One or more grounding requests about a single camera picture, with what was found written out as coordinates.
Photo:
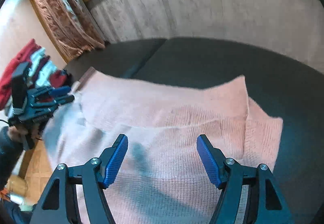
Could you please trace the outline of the person's left hand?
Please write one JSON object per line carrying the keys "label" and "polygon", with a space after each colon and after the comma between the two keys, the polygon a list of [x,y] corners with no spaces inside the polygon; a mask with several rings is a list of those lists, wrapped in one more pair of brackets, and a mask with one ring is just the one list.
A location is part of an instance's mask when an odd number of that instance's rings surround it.
{"label": "person's left hand", "polygon": [[8,137],[14,142],[22,142],[22,137],[28,134],[28,130],[23,125],[10,126],[7,130]]}

